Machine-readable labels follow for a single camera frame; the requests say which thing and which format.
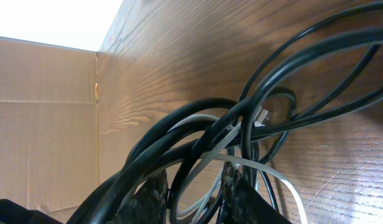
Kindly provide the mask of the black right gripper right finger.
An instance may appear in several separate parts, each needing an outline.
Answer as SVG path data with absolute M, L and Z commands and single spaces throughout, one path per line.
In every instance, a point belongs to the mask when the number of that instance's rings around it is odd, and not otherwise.
M 267 173 L 261 176 L 268 190 L 268 203 L 231 162 L 225 162 L 221 186 L 223 202 L 217 218 L 223 224 L 290 224 L 280 214 L 273 187 Z

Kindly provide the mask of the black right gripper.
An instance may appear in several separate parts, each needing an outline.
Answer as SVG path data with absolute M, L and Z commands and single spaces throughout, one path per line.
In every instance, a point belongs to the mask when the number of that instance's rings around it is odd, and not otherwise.
M 39 210 L 28 210 L 8 199 L 0 199 L 0 223 L 62 224 Z

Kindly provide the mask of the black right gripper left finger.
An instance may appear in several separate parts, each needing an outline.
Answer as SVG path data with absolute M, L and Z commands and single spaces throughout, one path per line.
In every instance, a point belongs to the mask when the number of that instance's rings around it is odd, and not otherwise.
M 107 223 L 163 224 L 166 223 L 168 178 L 166 170 L 150 177 Z

